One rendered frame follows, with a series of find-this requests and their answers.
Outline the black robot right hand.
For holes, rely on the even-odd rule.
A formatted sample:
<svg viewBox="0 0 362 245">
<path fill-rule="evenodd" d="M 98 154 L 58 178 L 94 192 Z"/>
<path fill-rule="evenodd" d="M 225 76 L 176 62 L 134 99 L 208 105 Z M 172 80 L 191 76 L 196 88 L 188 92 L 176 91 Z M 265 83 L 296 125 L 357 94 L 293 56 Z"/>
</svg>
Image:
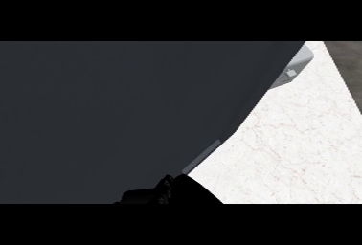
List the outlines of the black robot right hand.
<svg viewBox="0 0 362 245">
<path fill-rule="evenodd" d="M 178 177 L 166 175 L 151 189 L 129 190 L 116 203 L 119 205 L 219 205 L 222 201 L 206 187 L 182 174 Z"/>
</svg>

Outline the large dark grey cabinet door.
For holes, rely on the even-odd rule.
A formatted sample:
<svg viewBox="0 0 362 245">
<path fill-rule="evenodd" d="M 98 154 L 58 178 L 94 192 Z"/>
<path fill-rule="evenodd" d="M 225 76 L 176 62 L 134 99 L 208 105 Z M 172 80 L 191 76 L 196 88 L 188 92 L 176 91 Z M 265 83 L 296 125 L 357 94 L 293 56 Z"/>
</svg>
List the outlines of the large dark grey cabinet door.
<svg viewBox="0 0 362 245">
<path fill-rule="evenodd" d="M 0 42 L 0 204 L 111 203 L 191 171 L 302 47 Z"/>
</svg>

